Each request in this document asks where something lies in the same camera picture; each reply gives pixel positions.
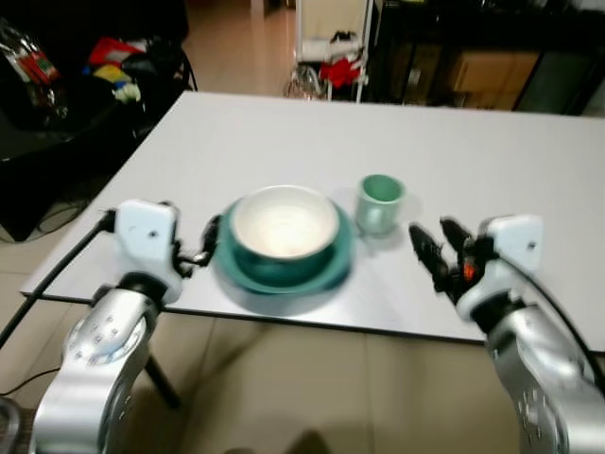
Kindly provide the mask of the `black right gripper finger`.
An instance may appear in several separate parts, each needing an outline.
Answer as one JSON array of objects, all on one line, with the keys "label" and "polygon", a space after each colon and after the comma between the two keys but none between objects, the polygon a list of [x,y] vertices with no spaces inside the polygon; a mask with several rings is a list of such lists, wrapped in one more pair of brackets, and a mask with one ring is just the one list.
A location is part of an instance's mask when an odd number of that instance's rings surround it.
[{"label": "black right gripper finger", "polygon": [[475,234],[453,217],[441,217],[441,232],[458,256],[464,256],[468,246],[473,248]]},{"label": "black right gripper finger", "polygon": [[407,234],[411,241],[412,251],[431,275],[436,293],[448,294],[450,267],[448,261],[442,256],[442,245],[419,223],[407,225]]}]

